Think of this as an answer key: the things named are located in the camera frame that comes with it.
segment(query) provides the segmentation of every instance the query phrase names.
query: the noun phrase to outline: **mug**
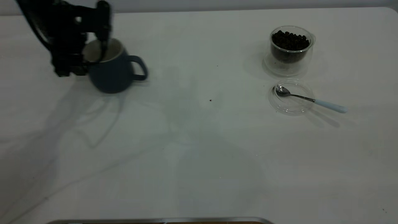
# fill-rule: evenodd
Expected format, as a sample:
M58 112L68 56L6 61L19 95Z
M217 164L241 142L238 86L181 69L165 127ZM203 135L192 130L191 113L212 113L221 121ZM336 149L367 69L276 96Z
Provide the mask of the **mug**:
M143 81L148 77L148 69L138 56L128 55L122 43L110 39L103 59L96 62L101 55L100 41L88 43L83 49L84 59L92 64L88 66L88 76L98 90L104 93L117 93L127 89L134 80ZM134 73L131 62L140 65L144 75Z

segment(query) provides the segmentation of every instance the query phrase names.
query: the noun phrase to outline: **white tabletop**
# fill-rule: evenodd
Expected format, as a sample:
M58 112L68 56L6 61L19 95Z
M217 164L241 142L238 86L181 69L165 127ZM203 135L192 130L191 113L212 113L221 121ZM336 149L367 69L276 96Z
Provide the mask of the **white tabletop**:
M290 24L317 37L299 78L348 113L269 104L263 49ZM116 14L150 77L105 95L58 78L24 18L0 17L0 223L397 223L397 24L388 8Z

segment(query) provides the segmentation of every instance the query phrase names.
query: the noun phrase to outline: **white wall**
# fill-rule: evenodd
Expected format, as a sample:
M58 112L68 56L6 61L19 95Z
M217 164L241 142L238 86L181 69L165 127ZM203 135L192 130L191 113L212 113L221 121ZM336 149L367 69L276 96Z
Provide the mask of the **white wall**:
M97 0L67 0L93 7ZM398 0L108 0L115 12L170 12L268 8L367 7L398 4ZM0 0L0 15L19 15L15 0Z

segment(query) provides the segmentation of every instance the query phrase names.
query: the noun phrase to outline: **clear glass bowl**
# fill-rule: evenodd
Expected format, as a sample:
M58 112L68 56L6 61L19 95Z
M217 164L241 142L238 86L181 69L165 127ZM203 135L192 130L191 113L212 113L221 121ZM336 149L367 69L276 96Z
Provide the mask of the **clear glass bowl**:
M272 35L278 31L289 32L296 35L304 35L310 45L299 51L290 51L280 48L272 41ZM315 43L315 36L307 30L297 26L281 26L276 28L269 35L269 44L265 51L264 63L271 72L281 76L298 75L306 71L312 58L312 47Z
M278 86L287 88L291 94L306 96L314 99L314 93L304 82L299 79L284 79L273 86L268 94L269 102L278 112L297 116L306 113L312 108L314 104L313 102L294 96L278 96L275 90L275 88Z

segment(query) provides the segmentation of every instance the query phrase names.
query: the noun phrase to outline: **metal spoon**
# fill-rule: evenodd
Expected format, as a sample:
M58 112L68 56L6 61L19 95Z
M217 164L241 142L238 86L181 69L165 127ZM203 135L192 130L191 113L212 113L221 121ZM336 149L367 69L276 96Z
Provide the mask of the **metal spoon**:
M281 97L286 97L286 96L299 97L301 99L305 99L305 100L311 101L311 102L313 102L315 104L318 104L319 106L323 106L323 107L326 107L328 109L337 111L339 113L346 113L348 111L348 109L345 106L340 106L340 105L336 105L336 104L333 104L333 103L328 103L328 102L325 102L325 101L322 101L322 100L315 100L315 99L311 99L311 98L308 98L308 97L305 97L305 96L299 96L299 95L291 94L289 92L289 90L287 88L283 87L283 86L277 86L276 87L276 94L278 94L278 96L281 96Z

